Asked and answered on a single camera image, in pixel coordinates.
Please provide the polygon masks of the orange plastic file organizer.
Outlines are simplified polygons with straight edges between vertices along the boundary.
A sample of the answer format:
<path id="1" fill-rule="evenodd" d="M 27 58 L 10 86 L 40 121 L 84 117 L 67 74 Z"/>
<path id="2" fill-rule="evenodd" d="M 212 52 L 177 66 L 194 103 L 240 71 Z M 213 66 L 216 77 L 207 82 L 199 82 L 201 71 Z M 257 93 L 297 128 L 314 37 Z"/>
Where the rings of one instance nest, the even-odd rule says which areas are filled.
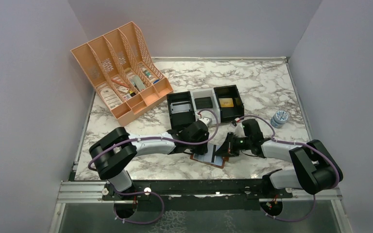
<path id="1" fill-rule="evenodd" d="M 129 22 L 71 50 L 121 126 L 166 100 L 173 88 L 155 66 L 141 29 Z"/>

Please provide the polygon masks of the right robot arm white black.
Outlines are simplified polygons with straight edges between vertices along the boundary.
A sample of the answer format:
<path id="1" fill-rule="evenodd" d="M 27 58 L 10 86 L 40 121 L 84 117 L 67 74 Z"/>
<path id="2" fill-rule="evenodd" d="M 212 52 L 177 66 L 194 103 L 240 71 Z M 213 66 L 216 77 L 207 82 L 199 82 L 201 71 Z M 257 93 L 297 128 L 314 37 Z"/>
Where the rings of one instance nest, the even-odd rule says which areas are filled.
<path id="1" fill-rule="evenodd" d="M 343 173 L 320 140 L 308 143 L 290 143 L 265 138 L 254 118 L 241 123 L 244 136 L 228 133 L 223 144 L 215 150 L 216 156 L 236 157 L 242 150 L 249 150 L 260 158 L 273 158 L 291 162 L 293 169 L 278 169 L 263 175 L 261 192 L 268 198 L 280 189 L 302 189 L 315 195 L 331 189 L 343 179 Z"/>

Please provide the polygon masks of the white card in black bin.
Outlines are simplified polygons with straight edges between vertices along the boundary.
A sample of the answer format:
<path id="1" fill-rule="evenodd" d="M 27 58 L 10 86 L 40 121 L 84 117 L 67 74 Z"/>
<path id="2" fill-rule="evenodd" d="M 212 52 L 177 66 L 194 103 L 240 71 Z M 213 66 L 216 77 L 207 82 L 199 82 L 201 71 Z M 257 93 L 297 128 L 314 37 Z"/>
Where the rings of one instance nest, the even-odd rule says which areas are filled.
<path id="1" fill-rule="evenodd" d="M 190 112 L 191 104 L 189 101 L 172 102 L 170 110 L 172 114 Z"/>

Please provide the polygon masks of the gold card in black bin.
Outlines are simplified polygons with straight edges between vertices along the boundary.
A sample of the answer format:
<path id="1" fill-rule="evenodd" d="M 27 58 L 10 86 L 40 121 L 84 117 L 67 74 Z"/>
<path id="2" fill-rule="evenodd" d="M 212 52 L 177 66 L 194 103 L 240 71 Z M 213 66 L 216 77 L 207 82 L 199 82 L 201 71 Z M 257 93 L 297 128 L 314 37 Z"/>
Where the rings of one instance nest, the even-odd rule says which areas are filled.
<path id="1" fill-rule="evenodd" d="M 233 98 L 220 98 L 219 99 L 220 108 L 232 108 L 234 107 Z"/>

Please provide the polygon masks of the black bin right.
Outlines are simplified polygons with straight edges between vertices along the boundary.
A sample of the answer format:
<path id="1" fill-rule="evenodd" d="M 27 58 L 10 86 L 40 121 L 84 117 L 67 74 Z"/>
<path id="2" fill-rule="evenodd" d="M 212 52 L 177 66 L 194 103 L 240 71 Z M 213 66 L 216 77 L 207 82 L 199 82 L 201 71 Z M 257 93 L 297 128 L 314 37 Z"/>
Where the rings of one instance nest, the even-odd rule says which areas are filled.
<path id="1" fill-rule="evenodd" d="M 244 104 L 236 85 L 214 87 L 222 123 L 244 116 Z"/>

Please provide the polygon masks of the black bin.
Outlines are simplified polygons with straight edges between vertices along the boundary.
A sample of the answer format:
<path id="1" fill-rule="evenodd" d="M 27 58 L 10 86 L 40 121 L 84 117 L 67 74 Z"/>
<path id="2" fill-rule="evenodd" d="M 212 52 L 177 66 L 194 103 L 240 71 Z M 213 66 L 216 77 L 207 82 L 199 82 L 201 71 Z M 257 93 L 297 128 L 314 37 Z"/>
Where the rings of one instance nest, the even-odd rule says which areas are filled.
<path id="1" fill-rule="evenodd" d="M 167 94 L 170 126 L 173 130 L 183 130 L 195 122 L 195 111 L 189 91 Z"/>
<path id="2" fill-rule="evenodd" d="M 222 123 L 244 116 L 244 104 L 236 85 L 214 87 Z"/>

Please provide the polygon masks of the white bin middle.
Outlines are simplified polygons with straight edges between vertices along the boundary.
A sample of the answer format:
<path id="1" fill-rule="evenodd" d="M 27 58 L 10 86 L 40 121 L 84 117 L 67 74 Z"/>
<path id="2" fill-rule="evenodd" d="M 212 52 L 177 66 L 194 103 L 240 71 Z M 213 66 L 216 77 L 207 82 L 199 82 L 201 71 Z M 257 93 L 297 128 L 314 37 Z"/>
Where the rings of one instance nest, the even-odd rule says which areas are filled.
<path id="1" fill-rule="evenodd" d="M 212 119 L 213 124 L 216 123 L 216 119 L 218 120 L 218 123 L 221 123 L 220 107 L 213 88 L 191 90 L 190 93 L 196 119 L 199 119 L 200 117 L 208 117 Z M 215 115 L 209 111 L 202 111 L 201 114 L 198 114 L 199 111 L 204 109 L 210 109 Z"/>

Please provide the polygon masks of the blue white small jar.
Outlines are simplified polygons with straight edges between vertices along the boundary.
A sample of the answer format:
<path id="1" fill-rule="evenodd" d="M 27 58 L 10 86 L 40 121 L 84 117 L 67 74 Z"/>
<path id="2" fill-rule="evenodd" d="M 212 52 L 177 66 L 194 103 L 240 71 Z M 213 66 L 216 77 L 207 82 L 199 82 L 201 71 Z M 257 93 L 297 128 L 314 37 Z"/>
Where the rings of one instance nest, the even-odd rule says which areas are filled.
<path id="1" fill-rule="evenodd" d="M 279 110 L 271 117 L 270 123 L 274 128 L 280 129 L 284 126 L 288 119 L 289 114 L 284 110 Z"/>

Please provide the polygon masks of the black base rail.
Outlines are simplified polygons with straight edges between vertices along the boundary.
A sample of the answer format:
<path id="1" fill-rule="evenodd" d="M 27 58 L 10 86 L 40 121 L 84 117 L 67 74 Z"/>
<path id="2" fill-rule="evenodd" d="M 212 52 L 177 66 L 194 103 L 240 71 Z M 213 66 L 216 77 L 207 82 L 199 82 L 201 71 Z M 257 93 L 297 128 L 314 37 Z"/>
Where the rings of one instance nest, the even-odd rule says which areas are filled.
<path id="1" fill-rule="evenodd" d="M 141 212 L 256 210 L 260 202 L 290 199 L 285 189 L 272 189 L 262 179 L 135 180 L 126 196 L 107 183 L 102 200 L 119 210 Z"/>

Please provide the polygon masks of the black bin left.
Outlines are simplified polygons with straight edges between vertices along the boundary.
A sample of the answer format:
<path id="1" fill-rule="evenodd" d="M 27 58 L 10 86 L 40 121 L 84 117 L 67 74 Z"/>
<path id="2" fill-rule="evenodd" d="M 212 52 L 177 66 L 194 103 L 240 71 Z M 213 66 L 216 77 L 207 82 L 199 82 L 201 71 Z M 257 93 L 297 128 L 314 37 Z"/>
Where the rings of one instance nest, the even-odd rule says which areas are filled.
<path id="1" fill-rule="evenodd" d="M 189 91 L 167 94 L 170 126 L 173 130 L 183 130 L 195 122 L 195 111 Z"/>

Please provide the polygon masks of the silver card with magnetic stripe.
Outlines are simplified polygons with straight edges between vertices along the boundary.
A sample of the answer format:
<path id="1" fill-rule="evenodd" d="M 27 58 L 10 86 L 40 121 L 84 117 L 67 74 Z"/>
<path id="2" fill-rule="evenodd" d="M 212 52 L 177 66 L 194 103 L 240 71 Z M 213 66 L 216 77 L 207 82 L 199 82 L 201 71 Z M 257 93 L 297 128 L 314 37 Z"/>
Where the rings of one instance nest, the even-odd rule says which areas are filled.
<path id="1" fill-rule="evenodd" d="M 203 155 L 194 154 L 192 158 L 199 162 L 214 164 L 216 161 L 216 155 L 215 155 L 216 150 L 217 150 L 217 145 L 208 143 L 207 153 Z"/>

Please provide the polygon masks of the black object in white bin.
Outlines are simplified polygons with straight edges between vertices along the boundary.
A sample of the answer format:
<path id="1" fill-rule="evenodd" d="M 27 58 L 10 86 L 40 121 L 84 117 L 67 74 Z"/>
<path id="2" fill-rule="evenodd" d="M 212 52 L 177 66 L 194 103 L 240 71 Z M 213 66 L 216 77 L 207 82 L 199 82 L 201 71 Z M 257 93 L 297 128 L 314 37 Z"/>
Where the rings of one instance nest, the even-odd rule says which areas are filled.
<path id="1" fill-rule="evenodd" d="M 202 97 L 194 99 L 196 109 L 212 109 L 213 101 L 211 97 Z"/>

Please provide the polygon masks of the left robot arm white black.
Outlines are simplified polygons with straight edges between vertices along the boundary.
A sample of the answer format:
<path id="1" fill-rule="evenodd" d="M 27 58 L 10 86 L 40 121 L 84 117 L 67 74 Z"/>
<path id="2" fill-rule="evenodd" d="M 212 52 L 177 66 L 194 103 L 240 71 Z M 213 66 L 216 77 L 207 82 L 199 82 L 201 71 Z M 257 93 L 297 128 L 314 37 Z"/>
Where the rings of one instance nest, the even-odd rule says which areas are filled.
<path id="1" fill-rule="evenodd" d="M 143 155 L 178 154 L 186 150 L 203 154 L 207 150 L 211 122 L 210 118 L 203 117 L 180 132 L 168 130 L 144 136 L 117 127 L 90 147 L 92 159 L 88 168 L 96 171 L 101 180 L 108 180 L 119 198 L 128 199 L 133 194 L 133 182 L 125 170 L 130 161 Z"/>

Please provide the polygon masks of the brown leather card holder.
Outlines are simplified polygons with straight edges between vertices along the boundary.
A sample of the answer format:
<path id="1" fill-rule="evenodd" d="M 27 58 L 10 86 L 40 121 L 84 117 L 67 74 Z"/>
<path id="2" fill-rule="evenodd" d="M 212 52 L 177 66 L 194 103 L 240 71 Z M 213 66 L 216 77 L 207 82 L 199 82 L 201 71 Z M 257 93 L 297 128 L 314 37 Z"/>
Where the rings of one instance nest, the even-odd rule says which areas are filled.
<path id="1" fill-rule="evenodd" d="M 229 161 L 228 157 L 222 157 L 215 155 L 217 149 L 220 148 L 219 145 L 208 143 L 208 152 L 204 155 L 198 155 L 196 153 L 190 156 L 190 159 L 196 162 L 200 162 L 209 166 L 214 166 L 217 168 L 224 168 L 225 163 Z"/>

